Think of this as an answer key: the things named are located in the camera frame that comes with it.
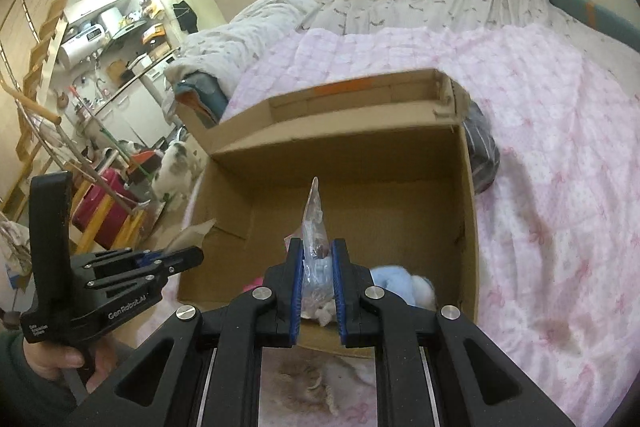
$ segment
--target water heater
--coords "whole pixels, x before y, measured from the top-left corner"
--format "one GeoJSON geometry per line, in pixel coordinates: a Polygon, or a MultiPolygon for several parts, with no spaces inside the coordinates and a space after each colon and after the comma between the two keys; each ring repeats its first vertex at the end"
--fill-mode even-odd
{"type": "Polygon", "coordinates": [[[65,70],[82,62],[104,44],[104,28],[95,24],[60,46],[58,60],[65,70]]]}

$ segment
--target green sleeve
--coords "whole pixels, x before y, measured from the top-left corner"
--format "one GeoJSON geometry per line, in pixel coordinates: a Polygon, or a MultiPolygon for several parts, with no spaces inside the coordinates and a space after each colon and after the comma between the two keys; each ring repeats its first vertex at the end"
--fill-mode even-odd
{"type": "Polygon", "coordinates": [[[0,333],[0,425],[61,426],[75,406],[68,389],[31,370],[21,333],[0,333]]]}

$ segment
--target kitchen counter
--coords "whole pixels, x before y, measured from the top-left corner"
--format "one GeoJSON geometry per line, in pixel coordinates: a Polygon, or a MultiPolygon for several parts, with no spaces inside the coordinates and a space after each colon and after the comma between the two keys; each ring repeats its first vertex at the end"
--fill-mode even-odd
{"type": "MultiPolygon", "coordinates": [[[[94,109],[94,115],[98,115],[98,113],[100,113],[101,110],[103,110],[105,107],[107,107],[107,105],[110,102],[113,102],[114,99],[116,99],[118,97],[118,95],[120,95],[125,89],[127,89],[127,87],[129,87],[131,84],[133,84],[135,81],[139,80],[141,76],[143,76],[144,74],[147,74],[150,70],[152,70],[153,68],[155,68],[158,64],[160,64],[160,62],[162,62],[163,60],[165,60],[168,57],[171,57],[171,55],[175,54],[176,50],[170,50],[167,53],[165,53],[162,57],[158,58],[158,60],[156,60],[155,62],[153,62],[151,65],[149,65],[148,67],[145,68],[144,71],[142,71],[142,73],[137,74],[136,76],[134,76],[131,80],[128,80],[127,82],[125,82],[124,84],[122,84],[118,90],[113,93],[107,100],[105,100],[104,102],[102,102],[98,108],[94,109]]],[[[86,126],[86,124],[91,120],[91,118],[88,118],[83,126],[86,126]]]]}
{"type": "Polygon", "coordinates": [[[100,148],[112,146],[112,142],[103,133],[103,128],[116,140],[142,143],[150,148],[166,139],[174,130],[175,122],[168,123],[162,112],[162,101],[166,95],[164,75],[156,72],[161,68],[152,73],[149,71],[166,61],[173,53],[174,51],[165,53],[140,74],[125,82],[112,96],[92,110],[95,118],[86,118],[78,131],[85,137],[94,139],[100,148]]]}

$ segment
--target blue gripper pad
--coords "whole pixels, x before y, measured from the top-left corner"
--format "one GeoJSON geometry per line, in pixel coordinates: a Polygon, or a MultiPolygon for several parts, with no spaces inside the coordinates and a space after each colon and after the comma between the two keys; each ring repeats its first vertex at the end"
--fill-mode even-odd
{"type": "Polygon", "coordinates": [[[138,266],[138,268],[143,268],[145,266],[149,266],[150,264],[153,264],[153,261],[155,261],[156,259],[160,259],[161,257],[162,257],[161,251],[148,252],[136,260],[136,265],[138,266]]]}
{"type": "Polygon", "coordinates": [[[338,249],[331,245],[332,266],[334,268],[334,298],[335,298],[335,315],[338,322],[338,334],[340,334],[340,342],[342,345],[346,343],[347,326],[344,304],[344,290],[342,288],[342,272],[340,271],[340,259],[338,259],[338,249]]]}
{"type": "Polygon", "coordinates": [[[295,345],[300,334],[300,312],[302,311],[302,276],[304,274],[303,259],[305,251],[300,241],[300,248],[296,257],[296,271],[293,278],[293,288],[291,291],[291,320],[289,326],[289,338],[291,345],[295,345]]]}

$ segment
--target human hand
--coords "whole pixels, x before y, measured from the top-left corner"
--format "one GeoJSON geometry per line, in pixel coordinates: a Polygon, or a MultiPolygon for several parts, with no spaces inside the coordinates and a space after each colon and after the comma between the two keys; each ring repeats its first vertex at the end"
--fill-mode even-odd
{"type": "MultiPolygon", "coordinates": [[[[50,342],[29,344],[24,340],[22,350],[29,367],[47,380],[60,378],[62,369],[76,369],[84,365],[82,353],[73,347],[50,342]]],[[[92,393],[115,369],[117,363],[113,340],[109,336],[101,338],[95,344],[95,373],[86,383],[87,391],[92,393]]]]}

